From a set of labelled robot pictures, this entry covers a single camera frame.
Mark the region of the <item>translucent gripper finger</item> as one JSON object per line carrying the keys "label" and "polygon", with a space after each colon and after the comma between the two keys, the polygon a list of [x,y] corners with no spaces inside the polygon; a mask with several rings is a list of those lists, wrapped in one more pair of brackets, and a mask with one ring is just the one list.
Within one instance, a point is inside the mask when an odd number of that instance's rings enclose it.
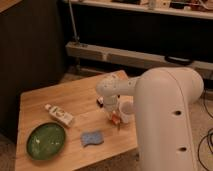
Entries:
{"label": "translucent gripper finger", "polygon": [[114,123],[115,124],[120,124],[121,123],[121,118],[120,118],[118,113],[114,114]]}
{"label": "translucent gripper finger", "polygon": [[112,120],[113,112],[107,112],[107,118]]}

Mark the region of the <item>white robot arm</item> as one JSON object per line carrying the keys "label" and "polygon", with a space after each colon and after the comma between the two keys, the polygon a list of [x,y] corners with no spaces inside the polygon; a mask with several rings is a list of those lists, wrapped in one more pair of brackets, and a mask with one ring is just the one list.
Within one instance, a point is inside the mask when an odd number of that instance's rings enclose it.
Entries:
{"label": "white robot arm", "polygon": [[189,105],[204,89],[200,74],[188,67],[158,67],[121,80],[115,74],[96,85],[108,111],[117,97],[133,98],[142,171],[198,171]]}

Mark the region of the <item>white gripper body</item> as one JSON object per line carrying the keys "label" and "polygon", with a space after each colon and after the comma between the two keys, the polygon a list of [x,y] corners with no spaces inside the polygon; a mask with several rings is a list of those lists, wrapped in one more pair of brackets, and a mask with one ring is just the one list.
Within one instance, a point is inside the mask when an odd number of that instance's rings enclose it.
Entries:
{"label": "white gripper body", "polygon": [[103,106],[109,114],[113,114],[118,108],[118,96],[108,96],[103,98]]}

